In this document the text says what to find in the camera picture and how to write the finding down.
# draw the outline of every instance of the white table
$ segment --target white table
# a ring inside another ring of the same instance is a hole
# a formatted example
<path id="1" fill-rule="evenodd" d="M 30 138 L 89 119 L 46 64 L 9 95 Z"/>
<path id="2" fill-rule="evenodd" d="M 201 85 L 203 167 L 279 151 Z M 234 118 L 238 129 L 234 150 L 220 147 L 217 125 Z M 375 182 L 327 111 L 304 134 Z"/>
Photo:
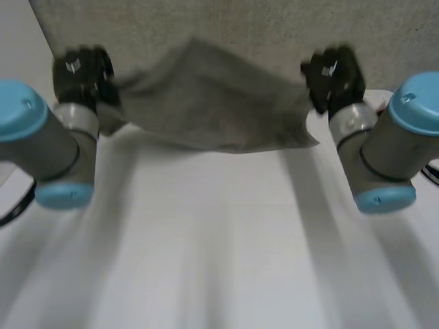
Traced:
<path id="1" fill-rule="evenodd" d="M 29 83 L 51 101 L 28 4 L 3 0 L 0 13 L 0 35 L 3 16 L 10 33 L 35 34 L 41 71 Z M 133 127 L 102 138 L 88 209 L 33 205 L 0 230 L 0 326 L 437 328 L 439 191 L 416 177 L 415 206 L 365 217 L 326 120 L 312 114 L 309 129 L 312 150 L 248 155 L 188 151 Z"/>

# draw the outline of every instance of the blue cap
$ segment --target blue cap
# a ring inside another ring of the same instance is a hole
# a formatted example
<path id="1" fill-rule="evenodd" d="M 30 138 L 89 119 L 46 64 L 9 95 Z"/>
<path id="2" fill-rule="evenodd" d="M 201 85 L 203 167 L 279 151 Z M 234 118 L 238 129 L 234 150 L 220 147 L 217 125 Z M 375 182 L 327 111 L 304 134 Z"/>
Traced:
<path id="1" fill-rule="evenodd" d="M 356 195 L 354 200 L 364 214 L 385 214 L 413 204 L 416 190 L 413 186 L 376 188 Z"/>
<path id="2" fill-rule="evenodd" d="M 44 126 L 49 109 L 27 84 L 0 80 L 0 142 L 26 138 Z"/>
<path id="3" fill-rule="evenodd" d="M 390 116 L 411 132 L 439 136 L 439 72 L 426 72 L 409 78 L 393 94 Z"/>
<path id="4" fill-rule="evenodd" d="M 94 187 L 81 183 L 54 183 L 37 186 L 35 200 L 43 207 L 51 209 L 72 209 L 88 205 L 93 196 Z"/>

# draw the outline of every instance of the gray cloth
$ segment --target gray cloth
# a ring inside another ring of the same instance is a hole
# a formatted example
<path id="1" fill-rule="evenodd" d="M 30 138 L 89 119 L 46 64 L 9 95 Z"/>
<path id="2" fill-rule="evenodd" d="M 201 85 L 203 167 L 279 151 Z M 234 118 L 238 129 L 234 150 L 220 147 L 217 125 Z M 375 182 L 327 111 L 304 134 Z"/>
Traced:
<path id="1" fill-rule="evenodd" d="M 191 39 L 149 71 L 113 84 L 121 107 L 99 106 L 101 131 L 125 122 L 171 141 L 229 153 L 312 147 L 308 92 L 207 42 Z"/>

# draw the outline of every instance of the concrete wall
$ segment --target concrete wall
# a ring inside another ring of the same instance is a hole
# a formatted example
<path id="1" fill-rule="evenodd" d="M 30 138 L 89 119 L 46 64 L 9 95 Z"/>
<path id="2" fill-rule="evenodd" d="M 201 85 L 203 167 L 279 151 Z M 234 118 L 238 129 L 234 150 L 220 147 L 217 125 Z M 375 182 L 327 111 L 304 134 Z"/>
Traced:
<path id="1" fill-rule="evenodd" d="M 369 88 L 439 69 L 436 0 L 31 0 L 52 51 L 99 43 L 115 68 L 196 33 L 287 77 L 332 42 L 355 45 Z"/>

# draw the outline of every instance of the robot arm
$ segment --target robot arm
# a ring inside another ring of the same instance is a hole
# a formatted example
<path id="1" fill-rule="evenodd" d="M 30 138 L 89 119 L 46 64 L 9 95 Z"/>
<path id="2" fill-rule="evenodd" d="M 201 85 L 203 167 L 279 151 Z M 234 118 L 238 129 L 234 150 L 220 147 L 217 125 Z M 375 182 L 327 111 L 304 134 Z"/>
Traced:
<path id="1" fill-rule="evenodd" d="M 93 195 L 98 101 L 117 102 L 107 79 L 112 67 L 100 48 L 69 51 L 53 67 L 59 104 L 52 112 L 29 86 L 0 81 L 0 154 L 36 181 L 36 201 L 47 208 L 87 205 Z"/>
<path id="2" fill-rule="evenodd" d="M 348 47 L 327 49 L 303 63 L 316 110 L 329 113 L 337 145 L 358 209 L 366 214 L 400 210 L 416 200 L 410 182 L 439 157 L 439 73 L 408 79 L 378 119 L 363 101 L 364 79 Z"/>

